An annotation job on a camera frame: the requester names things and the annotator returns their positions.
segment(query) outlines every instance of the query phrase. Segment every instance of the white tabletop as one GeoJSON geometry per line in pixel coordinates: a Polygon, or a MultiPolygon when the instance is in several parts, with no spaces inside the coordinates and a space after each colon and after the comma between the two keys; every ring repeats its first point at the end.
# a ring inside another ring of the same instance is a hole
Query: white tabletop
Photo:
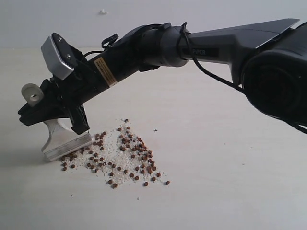
{"type": "MultiPolygon", "coordinates": [[[[203,65],[230,79],[228,66],[203,65]]],[[[0,50],[1,230],[306,229],[307,136],[192,62],[134,74],[85,104],[92,134],[129,119],[169,186],[110,189],[103,173],[44,162],[47,127],[17,111],[21,87],[50,76],[39,49],[0,50]]]]}

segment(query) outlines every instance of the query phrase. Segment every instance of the warning label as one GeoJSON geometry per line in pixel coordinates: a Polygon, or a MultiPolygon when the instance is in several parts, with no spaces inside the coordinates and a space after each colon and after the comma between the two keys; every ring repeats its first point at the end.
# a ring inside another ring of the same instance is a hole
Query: warning label
{"type": "Polygon", "coordinates": [[[117,80],[115,79],[114,75],[112,74],[112,72],[110,71],[109,67],[106,65],[102,57],[96,59],[94,61],[94,64],[96,65],[102,77],[105,79],[106,83],[110,87],[112,87],[113,85],[117,83],[117,80]]]}

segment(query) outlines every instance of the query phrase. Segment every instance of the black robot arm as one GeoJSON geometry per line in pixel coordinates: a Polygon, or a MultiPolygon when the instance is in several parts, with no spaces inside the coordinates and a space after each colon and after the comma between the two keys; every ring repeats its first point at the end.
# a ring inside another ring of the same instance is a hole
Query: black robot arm
{"type": "Polygon", "coordinates": [[[83,103],[137,71],[182,67],[189,60],[209,76],[244,93],[266,115],[293,125],[307,124],[306,84],[307,27],[291,29],[297,19],[243,25],[190,33],[186,23],[140,26],[120,40],[102,42],[103,51],[82,54],[53,33],[42,53],[53,77],[40,86],[43,97],[35,106],[18,112],[27,126],[56,118],[70,118],[72,129],[89,129],[83,103]],[[89,54],[98,53],[88,60],[89,54]],[[228,64],[233,83],[205,70],[199,61],[228,64]]]}

